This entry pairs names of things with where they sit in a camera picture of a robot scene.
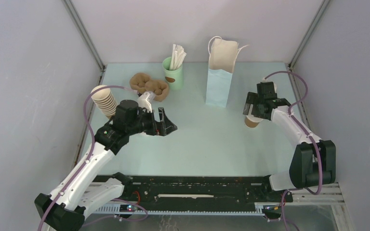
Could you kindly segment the brown paper coffee cup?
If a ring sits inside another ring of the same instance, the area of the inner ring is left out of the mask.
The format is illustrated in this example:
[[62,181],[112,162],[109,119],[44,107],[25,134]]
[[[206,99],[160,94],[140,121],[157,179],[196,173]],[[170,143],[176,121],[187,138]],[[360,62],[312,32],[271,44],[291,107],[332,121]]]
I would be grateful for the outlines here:
[[262,118],[257,118],[257,117],[254,117],[252,115],[247,115],[245,116],[245,120],[244,120],[244,123],[247,127],[249,128],[255,128],[259,125],[260,122],[262,122],[263,119]]

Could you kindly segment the white plastic cup lid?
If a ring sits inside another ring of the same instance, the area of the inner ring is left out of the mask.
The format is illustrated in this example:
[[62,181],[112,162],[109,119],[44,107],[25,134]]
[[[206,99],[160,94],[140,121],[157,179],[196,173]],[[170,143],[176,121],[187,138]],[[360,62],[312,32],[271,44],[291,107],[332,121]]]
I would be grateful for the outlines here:
[[263,121],[262,118],[254,117],[252,113],[253,105],[251,104],[249,107],[248,114],[245,117],[245,124],[248,127],[254,128],[256,127],[261,121]]

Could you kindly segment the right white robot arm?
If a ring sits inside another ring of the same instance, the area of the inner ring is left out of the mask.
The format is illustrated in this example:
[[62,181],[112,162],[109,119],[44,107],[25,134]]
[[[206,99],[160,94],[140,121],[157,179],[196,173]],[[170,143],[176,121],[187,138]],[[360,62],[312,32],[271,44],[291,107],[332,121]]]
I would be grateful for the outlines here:
[[319,193],[323,185],[335,182],[335,144],[299,121],[289,101],[278,97],[273,82],[258,83],[256,92],[248,92],[243,114],[254,123],[268,120],[278,125],[295,148],[289,170],[271,175],[261,187],[265,200],[274,201],[281,190],[317,187]]

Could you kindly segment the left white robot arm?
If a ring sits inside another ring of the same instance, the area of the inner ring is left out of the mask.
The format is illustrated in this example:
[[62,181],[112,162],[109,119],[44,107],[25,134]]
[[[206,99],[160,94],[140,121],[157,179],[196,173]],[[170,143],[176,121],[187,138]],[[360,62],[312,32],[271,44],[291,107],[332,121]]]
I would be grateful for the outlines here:
[[140,107],[136,101],[121,101],[115,115],[97,132],[91,132],[92,143],[85,157],[49,194],[40,193],[36,197],[35,206],[41,218],[38,230],[46,223],[57,231],[78,231],[86,218],[106,202],[130,199],[133,187],[118,179],[108,180],[89,194],[85,191],[105,164],[129,142],[130,136],[139,133],[167,136],[177,130],[164,109],[160,107],[158,111],[159,121],[153,110]]

